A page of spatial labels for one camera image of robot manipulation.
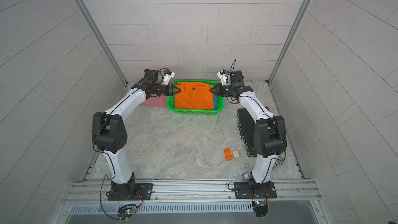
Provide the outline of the orange t-shirt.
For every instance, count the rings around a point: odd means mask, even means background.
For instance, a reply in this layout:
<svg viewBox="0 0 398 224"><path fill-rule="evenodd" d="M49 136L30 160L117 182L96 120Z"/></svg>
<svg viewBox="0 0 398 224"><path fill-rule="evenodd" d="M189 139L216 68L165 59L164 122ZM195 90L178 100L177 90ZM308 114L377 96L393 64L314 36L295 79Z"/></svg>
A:
<svg viewBox="0 0 398 224"><path fill-rule="evenodd" d="M177 83L181 90L175 95L175 108L189 110L212 110L214 95L210 92L211 85L200 82Z"/></svg>

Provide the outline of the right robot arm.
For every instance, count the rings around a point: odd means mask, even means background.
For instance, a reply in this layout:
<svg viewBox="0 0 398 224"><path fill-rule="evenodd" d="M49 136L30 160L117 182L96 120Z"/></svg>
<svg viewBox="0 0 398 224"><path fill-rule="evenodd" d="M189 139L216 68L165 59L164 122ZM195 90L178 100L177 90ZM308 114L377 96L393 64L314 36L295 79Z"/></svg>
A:
<svg viewBox="0 0 398 224"><path fill-rule="evenodd" d="M265 198L274 188L271 172L279 155L286 152L286 126L282 116L271 113L257 98L253 89L246 86L241 71L217 73L221 83L210 89L216 96L231 97L237 100L255 123L254 148L257 152L256 164L251 178L246 183L236 183L237 194L244 197Z"/></svg>

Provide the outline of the blue t-shirt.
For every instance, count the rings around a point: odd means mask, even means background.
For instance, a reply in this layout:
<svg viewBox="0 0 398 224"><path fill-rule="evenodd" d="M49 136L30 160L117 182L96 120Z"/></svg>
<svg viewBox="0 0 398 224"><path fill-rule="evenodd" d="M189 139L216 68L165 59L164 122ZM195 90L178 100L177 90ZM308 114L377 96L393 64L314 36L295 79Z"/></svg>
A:
<svg viewBox="0 0 398 224"><path fill-rule="evenodd" d="M218 100L217 100L217 96L216 95L214 95L214 97L213 97L213 108L212 108L212 110L216 110L217 108L218 108Z"/></svg>

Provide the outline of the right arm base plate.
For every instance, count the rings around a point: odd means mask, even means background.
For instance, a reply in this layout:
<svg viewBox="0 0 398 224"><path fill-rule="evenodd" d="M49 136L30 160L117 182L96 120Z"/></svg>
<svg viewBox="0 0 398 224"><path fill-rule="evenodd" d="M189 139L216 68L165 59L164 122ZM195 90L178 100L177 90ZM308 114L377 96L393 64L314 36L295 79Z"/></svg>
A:
<svg viewBox="0 0 398 224"><path fill-rule="evenodd" d="M234 182L233 191L236 199L276 199L277 193L274 183L257 184L254 181Z"/></svg>

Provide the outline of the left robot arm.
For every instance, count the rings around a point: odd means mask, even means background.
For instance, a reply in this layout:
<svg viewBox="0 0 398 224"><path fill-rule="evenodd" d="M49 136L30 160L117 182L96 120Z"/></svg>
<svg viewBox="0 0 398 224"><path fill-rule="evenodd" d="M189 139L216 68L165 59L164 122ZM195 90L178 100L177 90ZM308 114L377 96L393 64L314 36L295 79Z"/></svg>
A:
<svg viewBox="0 0 398 224"><path fill-rule="evenodd" d="M134 84L126 96L107 111L93 115L93 148L105 156L112 173L108 200L129 200L138 194L124 149L128 139L124 121L151 96L173 96L181 92L169 83L174 76L169 68L145 69L144 78Z"/></svg>

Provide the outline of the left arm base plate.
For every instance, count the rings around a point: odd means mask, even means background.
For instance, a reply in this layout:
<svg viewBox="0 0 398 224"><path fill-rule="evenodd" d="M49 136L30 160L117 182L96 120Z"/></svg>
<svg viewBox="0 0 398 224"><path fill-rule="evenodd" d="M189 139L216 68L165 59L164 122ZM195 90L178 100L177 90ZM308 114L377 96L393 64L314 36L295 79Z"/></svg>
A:
<svg viewBox="0 0 398 224"><path fill-rule="evenodd" d="M153 184L115 184L111 182L111 190L106 193L108 201L150 200Z"/></svg>

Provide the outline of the pink t-shirt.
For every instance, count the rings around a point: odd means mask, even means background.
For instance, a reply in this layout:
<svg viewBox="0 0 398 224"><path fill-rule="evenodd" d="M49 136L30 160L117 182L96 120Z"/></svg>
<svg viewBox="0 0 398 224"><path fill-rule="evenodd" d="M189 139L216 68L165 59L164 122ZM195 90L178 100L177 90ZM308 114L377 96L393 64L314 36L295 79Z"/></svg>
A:
<svg viewBox="0 0 398 224"><path fill-rule="evenodd" d="M167 108L167 96L160 95L158 97L150 97L149 99L145 100L140 105L142 106L155 106L161 108Z"/></svg>

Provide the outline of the green plastic basket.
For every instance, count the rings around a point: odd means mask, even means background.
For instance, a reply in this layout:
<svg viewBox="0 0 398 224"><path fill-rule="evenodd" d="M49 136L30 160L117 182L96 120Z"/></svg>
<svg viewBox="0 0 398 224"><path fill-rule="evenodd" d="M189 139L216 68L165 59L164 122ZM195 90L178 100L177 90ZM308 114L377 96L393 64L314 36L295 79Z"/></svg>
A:
<svg viewBox="0 0 398 224"><path fill-rule="evenodd" d="M177 86L177 83L181 82L200 82L200 83L205 83L209 84L212 87L218 84L218 82L214 81L207 81L207 80L177 80L173 82L174 85ZM217 97L218 100L218 108L216 110L189 110L189 109L177 109L175 108L175 95L169 96L167 99L167 107L169 110L174 111L175 113L179 114L196 114L196 115L216 115L220 111L223 110L224 108L224 98L223 97Z"/></svg>

